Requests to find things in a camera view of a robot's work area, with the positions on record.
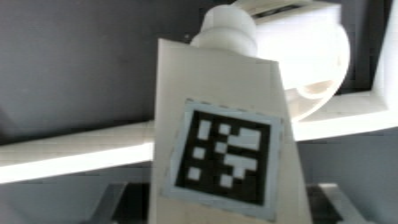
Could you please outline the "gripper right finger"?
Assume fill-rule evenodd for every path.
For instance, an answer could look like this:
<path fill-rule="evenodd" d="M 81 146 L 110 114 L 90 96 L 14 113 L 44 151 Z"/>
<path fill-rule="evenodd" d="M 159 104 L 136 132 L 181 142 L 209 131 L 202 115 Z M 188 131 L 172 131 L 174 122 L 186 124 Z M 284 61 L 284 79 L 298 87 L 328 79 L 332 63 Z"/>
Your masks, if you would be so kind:
<path fill-rule="evenodd" d="M 305 185 L 312 224 L 373 224 L 335 183 Z"/>

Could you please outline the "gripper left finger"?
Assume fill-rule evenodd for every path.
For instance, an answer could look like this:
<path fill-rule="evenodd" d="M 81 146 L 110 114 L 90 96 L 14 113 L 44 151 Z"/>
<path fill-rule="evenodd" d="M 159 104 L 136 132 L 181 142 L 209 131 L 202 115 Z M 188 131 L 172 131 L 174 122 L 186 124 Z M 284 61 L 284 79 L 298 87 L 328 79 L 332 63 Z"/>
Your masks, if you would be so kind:
<path fill-rule="evenodd" d="M 85 224 L 147 224 L 149 184 L 110 184 Z"/>

